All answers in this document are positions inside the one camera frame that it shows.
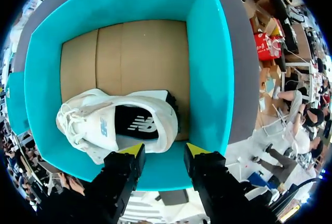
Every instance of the teal bin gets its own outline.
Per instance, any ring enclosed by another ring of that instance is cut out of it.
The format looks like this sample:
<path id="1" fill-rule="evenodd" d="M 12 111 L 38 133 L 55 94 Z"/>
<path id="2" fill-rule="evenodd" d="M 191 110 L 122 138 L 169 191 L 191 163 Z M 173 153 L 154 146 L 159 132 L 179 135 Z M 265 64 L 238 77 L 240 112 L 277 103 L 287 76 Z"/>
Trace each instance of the teal bin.
<path id="1" fill-rule="evenodd" d="M 186 21 L 190 67 L 189 142 L 224 154 L 234 94 L 231 41 L 219 0 L 68 0 L 34 31 L 27 51 L 24 89 L 27 116 L 42 157 L 66 173 L 92 181 L 102 165 L 74 149 L 56 127 L 62 104 L 62 44 L 95 29 L 139 20 Z M 147 154 L 138 190 L 191 187 L 183 162 L 185 142 Z"/>
<path id="2" fill-rule="evenodd" d="M 16 135 L 20 135 L 29 130 L 24 100 L 24 72 L 11 73 L 5 90 L 10 127 Z"/>

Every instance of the hand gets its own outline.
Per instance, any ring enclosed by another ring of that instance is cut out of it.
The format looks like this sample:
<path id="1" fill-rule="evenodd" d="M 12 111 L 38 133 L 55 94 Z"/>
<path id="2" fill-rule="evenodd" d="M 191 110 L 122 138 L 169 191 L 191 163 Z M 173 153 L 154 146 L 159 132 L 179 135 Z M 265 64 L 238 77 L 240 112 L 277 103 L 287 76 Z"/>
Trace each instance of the hand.
<path id="1" fill-rule="evenodd" d="M 80 184 L 78 184 L 73 178 L 69 179 L 69 184 L 73 190 L 75 190 L 76 192 L 78 192 L 82 195 L 85 195 L 84 188 Z"/>
<path id="2" fill-rule="evenodd" d="M 58 173 L 58 175 L 60 177 L 61 185 L 67 189 L 70 189 L 66 176 L 63 173 Z"/>
<path id="3" fill-rule="evenodd" d="M 299 112 L 301 112 L 303 114 L 305 108 L 306 108 L 306 105 L 305 104 L 301 104 L 300 107 L 299 107 Z"/>

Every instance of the cardboard bottom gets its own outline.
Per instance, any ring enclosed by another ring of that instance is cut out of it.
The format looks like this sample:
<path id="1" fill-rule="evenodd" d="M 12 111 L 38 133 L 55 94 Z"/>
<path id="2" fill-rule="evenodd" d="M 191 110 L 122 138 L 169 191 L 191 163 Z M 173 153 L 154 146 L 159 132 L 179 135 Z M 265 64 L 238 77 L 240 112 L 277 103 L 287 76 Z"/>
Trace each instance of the cardboard bottom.
<path id="1" fill-rule="evenodd" d="M 189 51 L 185 22 L 116 24 L 63 44 L 62 102 L 92 88 L 109 95 L 167 90 L 179 114 L 177 141 L 189 139 Z"/>

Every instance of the cardboard box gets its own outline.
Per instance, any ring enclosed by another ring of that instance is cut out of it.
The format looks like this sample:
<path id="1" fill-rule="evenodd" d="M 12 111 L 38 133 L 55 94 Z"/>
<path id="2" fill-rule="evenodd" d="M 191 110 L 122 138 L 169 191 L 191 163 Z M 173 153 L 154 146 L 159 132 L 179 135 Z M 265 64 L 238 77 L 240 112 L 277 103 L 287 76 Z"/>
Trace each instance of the cardboard box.
<path id="1" fill-rule="evenodd" d="M 254 34 L 258 33 L 258 30 L 260 29 L 260 24 L 256 14 L 254 14 L 254 16 L 250 18 L 250 25 L 251 28 L 253 29 Z"/>
<path id="2" fill-rule="evenodd" d="M 128 22 L 83 34 L 63 45 L 62 101 L 95 87 L 110 95 L 168 90 L 180 115 L 181 133 L 176 140 L 186 140 L 188 57 L 187 28 L 181 21 Z"/>
<path id="3" fill-rule="evenodd" d="M 248 18 L 252 18 L 255 15 L 255 12 L 257 10 L 257 5 L 253 0 L 246 0 L 243 3 L 243 6 L 245 8 L 245 11 L 247 13 Z"/>
<path id="4" fill-rule="evenodd" d="M 264 10 L 256 11 L 256 16 L 258 18 L 259 28 L 270 36 L 276 27 L 275 19 Z"/>
<path id="5" fill-rule="evenodd" d="M 263 64 L 263 67 L 272 67 L 276 65 L 274 60 L 261 61 L 261 63 Z"/>
<path id="6" fill-rule="evenodd" d="M 270 15 L 275 14 L 274 5 L 271 3 L 271 0 L 254 0 L 254 2 L 267 11 Z"/>
<path id="7" fill-rule="evenodd" d="M 265 91 L 265 82 L 268 79 L 270 68 L 265 67 L 259 73 L 259 90 Z"/>
<path id="8" fill-rule="evenodd" d="M 281 78 L 281 70 L 280 70 L 278 65 L 270 67 L 269 73 L 270 73 L 270 76 L 273 79 L 280 79 Z"/>
<path id="9" fill-rule="evenodd" d="M 278 19 L 274 19 L 276 21 L 276 26 L 274 28 L 274 30 L 271 33 L 271 36 L 280 36 L 280 37 L 284 37 L 284 31 L 281 27 L 281 23 Z"/>

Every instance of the black shoe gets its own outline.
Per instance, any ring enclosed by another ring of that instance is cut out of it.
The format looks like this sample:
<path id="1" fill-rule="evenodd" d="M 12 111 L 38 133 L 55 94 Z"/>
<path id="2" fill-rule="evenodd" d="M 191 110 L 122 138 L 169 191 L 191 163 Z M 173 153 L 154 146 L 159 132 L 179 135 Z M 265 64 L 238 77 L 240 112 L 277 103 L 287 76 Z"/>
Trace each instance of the black shoe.
<path id="1" fill-rule="evenodd" d="M 253 161 L 254 163 L 258 163 L 260 161 L 259 157 L 252 157 L 251 161 Z"/>
<path id="2" fill-rule="evenodd" d="M 269 153 L 271 148 L 272 148 L 273 144 L 269 144 L 265 149 L 264 149 L 264 152 L 267 152 Z"/>

